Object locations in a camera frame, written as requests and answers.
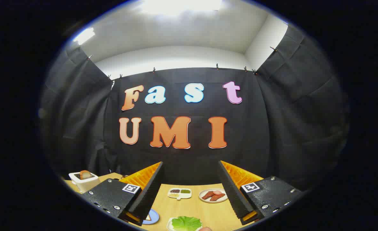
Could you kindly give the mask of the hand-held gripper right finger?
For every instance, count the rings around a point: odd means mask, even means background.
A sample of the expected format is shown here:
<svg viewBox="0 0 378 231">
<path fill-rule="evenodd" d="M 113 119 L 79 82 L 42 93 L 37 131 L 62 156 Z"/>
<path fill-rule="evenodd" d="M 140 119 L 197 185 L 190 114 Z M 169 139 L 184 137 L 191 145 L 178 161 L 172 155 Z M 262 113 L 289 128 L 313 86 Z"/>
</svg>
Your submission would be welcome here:
<svg viewBox="0 0 378 231">
<path fill-rule="evenodd" d="M 306 192 L 281 178 L 260 177 L 226 161 L 218 161 L 218 177 L 242 225 L 273 216 Z"/>
</svg>

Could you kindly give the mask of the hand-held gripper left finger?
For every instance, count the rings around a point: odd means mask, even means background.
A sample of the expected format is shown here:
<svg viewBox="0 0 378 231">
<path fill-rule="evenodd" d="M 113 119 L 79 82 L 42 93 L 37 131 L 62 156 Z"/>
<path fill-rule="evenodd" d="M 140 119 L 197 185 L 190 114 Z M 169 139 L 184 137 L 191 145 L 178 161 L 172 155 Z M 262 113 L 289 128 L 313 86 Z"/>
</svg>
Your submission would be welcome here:
<svg viewBox="0 0 378 231">
<path fill-rule="evenodd" d="M 141 226 L 152 208 L 163 176 L 160 161 L 120 180 L 107 178 L 81 197 L 117 219 Z"/>
</svg>

